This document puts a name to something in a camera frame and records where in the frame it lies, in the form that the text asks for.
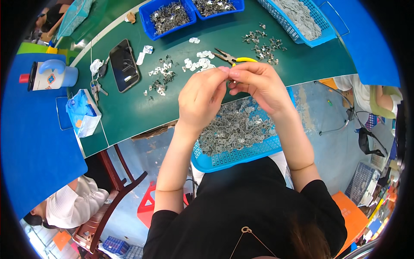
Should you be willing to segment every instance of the yellow pliers handle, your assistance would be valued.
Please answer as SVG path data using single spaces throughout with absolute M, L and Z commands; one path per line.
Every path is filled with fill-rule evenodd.
M 252 59 L 252 58 L 237 58 L 236 59 L 236 62 L 245 62 L 245 61 L 247 61 L 247 62 L 257 62 L 257 60 Z

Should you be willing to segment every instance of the pile of metal parts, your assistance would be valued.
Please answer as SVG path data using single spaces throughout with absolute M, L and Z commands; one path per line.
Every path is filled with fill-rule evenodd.
M 193 0 L 193 3 L 203 17 L 236 10 L 233 3 L 227 0 Z
M 180 1 L 172 2 L 168 6 L 160 7 L 149 17 L 154 24 L 156 35 L 161 35 L 164 32 L 190 22 Z
M 266 28 L 265 24 L 260 23 L 259 25 L 262 28 Z M 282 40 L 281 39 L 275 39 L 272 37 L 269 39 L 270 45 L 266 45 L 266 43 L 263 43 L 263 45 L 259 46 L 260 39 L 264 39 L 267 36 L 267 34 L 264 31 L 250 31 L 249 34 L 246 34 L 245 36 L 242 36 L 243 40 L 242 42 L 247 42 L 247 44 L 254 43 L 255 46 L 252 48 L 252 51 L 255 51 L 257 54 L 257 58 L 259 61 L 262 61 L 263 59 L 267 58 L 267 62 L 270 65 L 277 65 L 279 64 L 279 60 L 277 58 L 274 58 L 274 55 L 272 52 L 275 52 L 277 49 L 281 49 L 283 51 L 287 50 L 287 48 L 282 47 Z
M 223 104 L 201 132 L 198 143 L 208 156 L 233 152 L 276 136 L 274 122 L 252 97 Z
M 152 84 L 148 87 L 150 91 L 157 91 L 158 94 L 165 96 L 165 91 L 167 90 L 167 83 L 174 80 L 174 77 L 177 75 L 173 71 L 168 71 L 168 69 L 172 68 L 174 65 L 174 61 L 171 59 L 171 56 L 167 55 L 164 59 L 159 60 L 160 63 L 163 63 L 162 67 L 156 67 L 153 71 L 148 72 L 149 76 L 158 75 L 158 78 L 152 82 Z
M 322 30 L 311 17 L 311 11 L 299 0 L 272 0 L 309 41 L 322 35 Z

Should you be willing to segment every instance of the white shirt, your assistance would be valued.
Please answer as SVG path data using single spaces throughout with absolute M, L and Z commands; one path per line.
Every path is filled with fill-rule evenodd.
M 334 82 L 336 86 L 342 90 L 347 91 L 349 89 L 353 89 L 354 98 L 358 105 L 364 110 L 369 113 L 372 113 L 371 106 L 369 104 L 369 97 L 370 97 L 370 85 L 364 85 L 361 83 L 359 79 L 359 75 L 344 75 L 340 77 L 334 77 Z M 392 112 L 397 115 L 397 105 L 399 105 L 402 101 L 402 98 L 398 95 L 392 94 L 390 95 L 392 99 Z
M 76 191 L 68 185 L 46 199 L 46 219 L 58 228 L 76 228 L 86 223 L 105 203 L 109 193 L 92 178 L 78 177 Z

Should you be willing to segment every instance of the blue mat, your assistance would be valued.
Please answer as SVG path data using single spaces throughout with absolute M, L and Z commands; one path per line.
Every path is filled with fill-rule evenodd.
M 20 74 L 30 73 L 33 61 L 48 59 L 66 62 L 57 54 L 16 55 L 1 103 L 1 166 L 19 219 L 87 172 L 74 131 L 59 127 L 55 98 L 66 96 L 66 88 L 27 92 L 27 84 L 19 83 Z M 64 110 L 59 114 L 68 121 Z

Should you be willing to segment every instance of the necklace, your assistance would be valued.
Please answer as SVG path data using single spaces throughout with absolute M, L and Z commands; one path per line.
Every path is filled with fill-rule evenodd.
M 238 245 L 238 243 L 240 242 L 240 239 L 241 239 L 241 237 L 243 236 L 243 234 L 244 233 L 251 233 L 253 236 L 255 236 L 255 238 L 267 249 L 267 250 L 269 250 L 269 252 L 270 253 L 272 253 L 272 255 L 274 256 L 274 257 L 276 257 L 276 255 L 265 245 L 265 244 L 263 244 L 263 242 L 258 238 L 258 237 L 256 237 L 256 235 L 255 234 L 253 234 L 253 231 L 249 228 L 249 227 L 242 227 L 241 228 L 241 236 L 240 236 L 240 238 L 238 239 L 238 241 L 237 241 L 237 244 L 236 244 L 236 246 L 234 247 L 234 249 L 233 249 L 233 252 L 231 253 L 231 256 L 230 256 L 230 259 L 231 259 L 231 257 L 233 256 L 233 254 L 234 254 L 234 251 L 236 250 L 236 247 L 237 247 L 237 245 Z

